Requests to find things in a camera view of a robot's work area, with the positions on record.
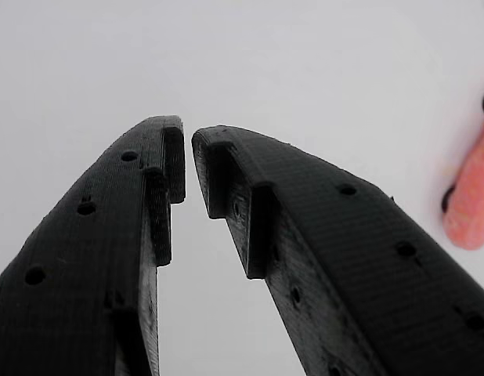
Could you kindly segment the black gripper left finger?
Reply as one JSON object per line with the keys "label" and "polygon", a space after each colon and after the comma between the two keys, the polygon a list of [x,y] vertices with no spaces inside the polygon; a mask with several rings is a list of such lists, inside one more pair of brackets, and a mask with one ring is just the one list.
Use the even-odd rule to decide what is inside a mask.
{"label": "black gripper left finger", "polygon": [[0,274],[0,375],[158,374],[157,270],[185,196],[178,116],[105,150]]}

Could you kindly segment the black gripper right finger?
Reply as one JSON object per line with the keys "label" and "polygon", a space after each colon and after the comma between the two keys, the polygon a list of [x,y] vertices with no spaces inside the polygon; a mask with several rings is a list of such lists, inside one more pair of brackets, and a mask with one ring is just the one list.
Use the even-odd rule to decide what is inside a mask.
{"label": "black gripper right finger", "polygon": [[484,375],[484,290],[382,190],[243,128],[192,148],[208,216],[307,375]]}

